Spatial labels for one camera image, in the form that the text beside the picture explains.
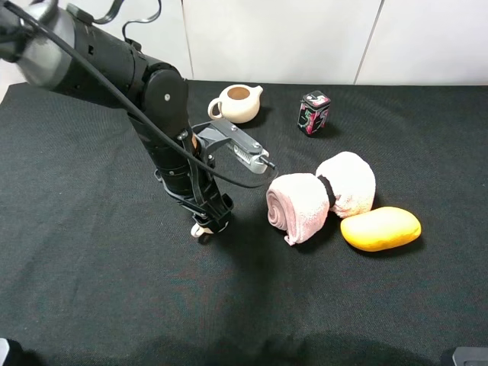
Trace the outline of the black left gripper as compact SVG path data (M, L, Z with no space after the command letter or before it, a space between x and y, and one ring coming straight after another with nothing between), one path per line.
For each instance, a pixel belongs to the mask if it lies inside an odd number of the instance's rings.
M171 198L192 212L200 228L212 233L226 228L233 202L228 195L220 193L213 178L169 147L155 147L153 162L156 179Z

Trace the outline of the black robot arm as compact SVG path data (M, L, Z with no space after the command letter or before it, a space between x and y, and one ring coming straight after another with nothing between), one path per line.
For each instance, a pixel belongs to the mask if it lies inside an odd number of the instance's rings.
M156 178L192 213L192 235L226 228L233 202L210 173L203 141L188 120L188 83L174 66L98 28L84 11L55 1L26 8L1 3L1 58L14 63L30 85L125 110Z

